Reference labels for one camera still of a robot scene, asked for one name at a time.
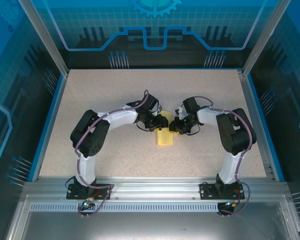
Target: black bracket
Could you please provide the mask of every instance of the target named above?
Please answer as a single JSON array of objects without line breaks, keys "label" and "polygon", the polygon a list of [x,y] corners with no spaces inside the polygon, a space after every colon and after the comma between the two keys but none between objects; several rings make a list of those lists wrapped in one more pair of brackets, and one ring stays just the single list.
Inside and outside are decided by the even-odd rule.
[{"label": "black bracket", "polygon": [[[237,190],[240,192],[240,199],[245,199],[245,193],[244,189],[241,184],[237,185]],[[202,184],[199,184],[199,192],[200,192],[200,199],[201,200],[237,200],[238,195],[235,192],[232,192],[231,194],[227,194],[224,196],[220,196],[216,184],[212,183],[209,184],[207,182],[203,182]]]},{"label": "black bracket", "polygon": [[[109,184],[96,184],[96,181],[94,181],[93,183],[91,183],[91,185],[95,187],[103,187]],[[76,180],[76,178],[74,178],[74,183],[71,183],[68,186],[66,199],[85,200],[94,196],[93,198],[95,200],[104,200],[109,190],[109,188],[94,189],[87,186],[83,186]]]}]

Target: speckled work surface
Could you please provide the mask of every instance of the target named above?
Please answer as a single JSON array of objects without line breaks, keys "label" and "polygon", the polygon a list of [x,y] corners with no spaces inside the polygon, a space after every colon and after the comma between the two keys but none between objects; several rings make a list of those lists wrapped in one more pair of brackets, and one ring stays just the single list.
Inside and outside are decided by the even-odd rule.
[{"label": "speckled work surface", "polygon": [[[236,70],[122,69],[71,70],[40,176],[74,176],[76,154],[70,134],[83,113],[108,112],[141,100],[144,90],[174,113],[195,95],[213,100],[220,109],[243,108],[248,113]],[[198,99],[203,106],[206,102]],[[174,145],[157,146],[157,134],[128,124],[110,131],[96,156],[95,174],[107,177],[215,177],[223,164],[218,129],[204,125],[194,136],[174,135]],[[242,177],[265,177],[258,145],[241,167]]]}]

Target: yellow object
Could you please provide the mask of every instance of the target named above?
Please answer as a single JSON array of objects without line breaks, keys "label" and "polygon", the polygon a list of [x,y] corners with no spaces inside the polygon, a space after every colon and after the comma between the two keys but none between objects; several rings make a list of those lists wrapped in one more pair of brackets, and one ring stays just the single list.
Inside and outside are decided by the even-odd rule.
[{"label": "yellow object", "polygon": [[[160,114],[169,121],[169,125],[172,122],[172,114],[169,111],[161,111]],[[162,128],[161,131],[155,130],[156,133],[156,144],[158,146],[170,146],[174,144],[173,133],[169,132],[169,127]]]}]

